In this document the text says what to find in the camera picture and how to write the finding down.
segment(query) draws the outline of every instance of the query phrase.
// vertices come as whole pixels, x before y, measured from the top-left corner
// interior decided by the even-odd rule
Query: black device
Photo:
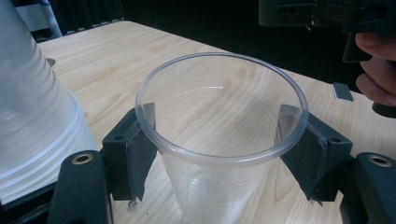
[[[342,25],[347,36],[343,61],[356,63],[371,59],[358,48],[355,34],[375,32],[396,35],[394,0],[259,0],[259,24],[267,27]],[[379,115],[396,118],[396,107],[373,103]]]

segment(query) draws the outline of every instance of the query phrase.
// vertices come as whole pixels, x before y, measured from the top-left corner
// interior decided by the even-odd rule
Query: stack of plastic cups
[[[0,200],[10,203],[56,181],[68,155],[97,149],[71,91],[10,1],[0,2]]]

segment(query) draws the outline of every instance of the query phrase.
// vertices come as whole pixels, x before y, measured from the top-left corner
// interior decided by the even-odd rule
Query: metal ring
[[[369,160],[370,160],[370,162],[374,163],[375,165],[379,165],[382,167],[392,167],[392,163],[384,157],[371,155],[371,156],[369,156]]]
[[[87,163],[89,161],[91,161],[93,158],[93,155],[90,153],[83,153],[83,154],[79,154],[77,155],[73,160],[72,163],[75,165],[81,165],[84,163]]]

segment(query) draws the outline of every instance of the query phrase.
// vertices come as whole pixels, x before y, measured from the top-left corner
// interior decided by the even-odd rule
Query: human hand
[[[361,62],[365,71],[356,85],[370,100],[396,106],[396,36],[381,37],[375,33],[356,34],[356,44],[372,59]]]

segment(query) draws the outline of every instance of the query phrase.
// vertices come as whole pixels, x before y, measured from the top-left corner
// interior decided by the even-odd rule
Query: wood grain surface
[[[196,52],[223,51],[180,36],[121,21],[39,44],[56,61],[53,70],[73,91],[97,145],[134,107],[144,77],[162,63]],[[331,85],[285,71],[301,87],[312,114],[354,143],[352,155],[372,151],[396,159],[396,121],[375,114],[363,95],[334,98]],[[342,223],[339,203],[308,202],[289,170],[276,160],[236,223]],[[114,203],[115,223],[188,223],[178,209],[161,157],[154,161],[143,202],[128,210]]]

